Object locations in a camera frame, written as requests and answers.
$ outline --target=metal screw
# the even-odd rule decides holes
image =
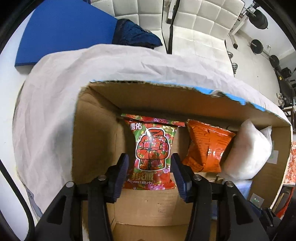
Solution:
[[[193,176],[193,179],[196,180],[196,181],[200,181],[202,179],[202,176],[196,174],[196,175]]]
[[[226,186],[232,188],[234,186],[233,182],[232,181],[227,181],[225,182],[226,183]]]
[[[67,188],[71,188],[71,187],[73,187],[74,186],[74,182],[67,182],[66,183],[66,187]]]
[[[100,175],[100,176],[98,176],[98,179],[100,180],[100,181],[105,181],[106,180],[106,175]]]

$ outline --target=blue board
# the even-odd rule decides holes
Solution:
[[[111,44],[116,23],[115,17],[81,0],[45,0],[28,22],[15,66],[36,64],[49,53]]]

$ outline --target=white leather sofa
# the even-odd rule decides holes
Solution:
[[[156,51],[167,53],[162,32],[164,0],[91,0],[91,5],[118,18],[127,18],[157,35],[162,46]]]
[[[168,53],[196,55],[233,76],[224,41],[243,7],[242,0],[177,0]]]

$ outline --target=cardboard box wall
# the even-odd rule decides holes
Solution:
[[[251,119],[258,129],[272,125],[271,136],[274,149],[279,151],[278,161],[276,165],[264,165],[253,179],[250,194],[262,197],[263,207],[274,203],[290,155],[291,126],[286,121],[226,96],[210,96],[193,88],[144,82],[91,83],[81,91],[73,130],[72,178],[77,184],[104,174],[109,166],[116,164],[121,153],[129,154],[132,164],[135,140],[120,118],[121,113],[144,113],[178,121],[192,118],[233,129],[238,129],[246,119]],[[189,142],[187,129],[178,128],[171,152],[184,158]],[[184,240],[191,208],[192,204],[181,200],[177,189],[123,189],[117,202],[108,205],[114,240]]]

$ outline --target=white plastic bag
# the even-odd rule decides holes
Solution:
[[[258,131],[249,119],[242,123],[222,172],[237,180],[252,179],[271,155],[271,131],[272,126]]]

